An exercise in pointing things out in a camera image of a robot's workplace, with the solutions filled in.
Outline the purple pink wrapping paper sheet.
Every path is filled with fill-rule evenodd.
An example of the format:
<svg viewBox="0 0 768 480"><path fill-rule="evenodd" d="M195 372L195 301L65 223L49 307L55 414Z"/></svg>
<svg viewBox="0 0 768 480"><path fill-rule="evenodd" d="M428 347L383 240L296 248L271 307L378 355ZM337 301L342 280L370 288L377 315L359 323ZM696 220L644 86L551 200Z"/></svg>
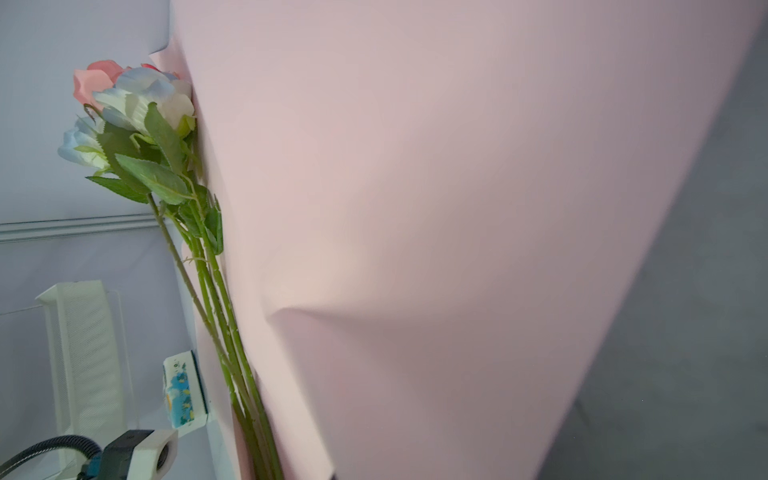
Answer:
<svg viewBox="0 0 768 480"><path fill-rule="evenodd" d="M176 1L293 479L530 479L763 1Z"/></svg>

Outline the white blue fake flower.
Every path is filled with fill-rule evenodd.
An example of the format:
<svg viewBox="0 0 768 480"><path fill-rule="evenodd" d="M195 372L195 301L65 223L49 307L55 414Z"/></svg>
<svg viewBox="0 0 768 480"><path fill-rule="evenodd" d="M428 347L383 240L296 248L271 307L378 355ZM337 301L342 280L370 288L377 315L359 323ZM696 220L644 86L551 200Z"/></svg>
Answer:
<svg viewBox="0 0 768 480"><path fill-rule="evenodd" d="M148 132L148 128L143 124L143 116L148 112L149 84L152 80L159 77L157 74L150 73L150 69L141 67L127 70L117 79L113 88L95 93L94 98L103 106L99 117L108 123L127 130L141 133ZM205 186L203 167L201 181ZM159 226L165 236L168 236L172 230L176 230L170 221L165 222L163 225L159 224ZM190 258L187 260L182 259L176 248L173 248L171 252L186 289L188 290L190 286L196 286L198 284L198 277L194 265L189 261Z"/></svg>

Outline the cream fake rose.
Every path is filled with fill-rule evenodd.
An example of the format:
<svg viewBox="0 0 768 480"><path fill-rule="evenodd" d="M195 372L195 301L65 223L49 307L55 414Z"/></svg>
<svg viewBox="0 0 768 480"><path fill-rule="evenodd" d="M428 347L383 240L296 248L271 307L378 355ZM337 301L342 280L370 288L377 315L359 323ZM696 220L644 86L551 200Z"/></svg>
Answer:
<svg viewBox="0 0 768 480"><path fill-rule="evenodd" d="M141 133L100 117L80 118L65 133L59 154L93 169L91 182L149 205L158 224L175 226L198 277L188 290L213 341L255 475L281 479L275 440L218 261L224 250L221 207L201 182L194 121L184 117L182 125L185 130L178 132L152 116L148 132Z"/></svg>

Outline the red pink fake rose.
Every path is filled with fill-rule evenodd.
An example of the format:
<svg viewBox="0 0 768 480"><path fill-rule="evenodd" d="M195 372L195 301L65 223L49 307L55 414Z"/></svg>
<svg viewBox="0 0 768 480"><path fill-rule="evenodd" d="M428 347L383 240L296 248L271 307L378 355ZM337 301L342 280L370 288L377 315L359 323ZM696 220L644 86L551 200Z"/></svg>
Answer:
<svg viewBox="0 0 768 480"><path fill-rule="evenodd" d="M117 79L129 67L122 67L113 60L100 60L91 63L86 69L76 69L73 73L74 98L83 106L90 105L99 111L103 106L94 98L95 93L111 89Z"/></svg>

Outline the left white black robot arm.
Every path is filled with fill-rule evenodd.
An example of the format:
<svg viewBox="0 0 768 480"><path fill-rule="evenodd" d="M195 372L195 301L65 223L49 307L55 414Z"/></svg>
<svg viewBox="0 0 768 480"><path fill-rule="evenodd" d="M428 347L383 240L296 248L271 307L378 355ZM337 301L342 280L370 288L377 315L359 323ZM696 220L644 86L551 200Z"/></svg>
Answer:
<svg viewBox="0 0 768 480"><path fill-rule="evenodd" d="M30 460L56 450L72 450L83 455L87 460L99 455L101 447L92 439L81 435L62 435L38 442L11 459L1 464L1 478L5 479L12 472Z"/></svg>

